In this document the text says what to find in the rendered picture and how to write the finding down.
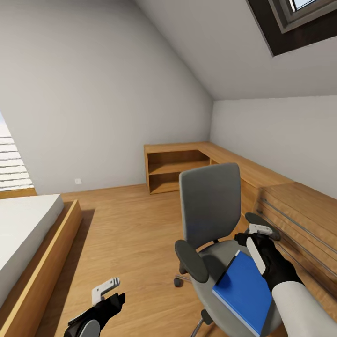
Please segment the swivel chair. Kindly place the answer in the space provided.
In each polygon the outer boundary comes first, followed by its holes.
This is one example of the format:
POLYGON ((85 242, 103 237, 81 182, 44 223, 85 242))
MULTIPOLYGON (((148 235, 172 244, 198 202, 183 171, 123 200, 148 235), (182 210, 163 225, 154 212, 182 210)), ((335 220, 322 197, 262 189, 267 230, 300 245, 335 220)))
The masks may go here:
MULTIPOLYGON (((191 337, 195 337, 203 322, 209 325, 213 321, 229 337, 256 337, 212 293, 238 250, 251 258, 248 248, 239 245, 238 241, 218 241, 231 235, 241 218, 238 164, 226 162, 184 171, 179 174, 179 191, 184 240, 175 242, 175 252, 180 261, 180 274, 188 273, 190 278, 176 275, 174 283, 175 287, 180 286, 180 279, 192 283, 205 309, 191 337), (212 241, 212 245, 196 252, 196 249, 212 241)), ((245 218, 250 224, 270 227, 273 232, 269 234, 269 239, 281 240, 278 230, 262 217, 246 212, 245 218)), ((249 231, 244 233, 249 234, 249 231)), ((260 337, 273 333, 282 322, 272 298, 260 337)))

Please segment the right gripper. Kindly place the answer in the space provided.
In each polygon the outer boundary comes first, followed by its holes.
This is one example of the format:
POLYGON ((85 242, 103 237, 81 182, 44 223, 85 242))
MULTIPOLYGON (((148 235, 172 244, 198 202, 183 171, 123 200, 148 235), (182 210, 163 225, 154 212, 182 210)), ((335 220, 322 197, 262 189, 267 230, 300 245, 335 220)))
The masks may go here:
POLYGON ((252 236, 252 234, 244 234, 244 233, 238 233, 238 234, 235 234, 235 241, 238 241, 238 244, 241 245, 241 246, 247 246, 246 243, 247 243, 247 239, 248 237, 252 236))

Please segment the folder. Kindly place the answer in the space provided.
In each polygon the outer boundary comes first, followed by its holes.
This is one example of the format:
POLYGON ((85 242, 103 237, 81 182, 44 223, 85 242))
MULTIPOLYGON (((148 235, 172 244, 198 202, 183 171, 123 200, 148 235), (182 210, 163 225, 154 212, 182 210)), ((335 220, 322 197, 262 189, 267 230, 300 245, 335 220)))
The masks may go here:
POLYGON ((212 293, 260 337, 273 296, 252 258, 238 250, 212 293))

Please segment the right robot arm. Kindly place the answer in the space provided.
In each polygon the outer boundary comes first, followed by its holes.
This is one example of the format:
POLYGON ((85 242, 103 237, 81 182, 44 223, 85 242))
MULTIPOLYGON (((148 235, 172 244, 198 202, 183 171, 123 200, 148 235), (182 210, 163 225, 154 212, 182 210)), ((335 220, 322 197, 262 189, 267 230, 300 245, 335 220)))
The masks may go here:
POLYGON ((337 323, 276 249, 270 227, 249 224, 249 234, 235 234, 246 246, 276 302, 289 337, 337 337, 337 323), (266 235, 268 234, 268 235, 266 235))

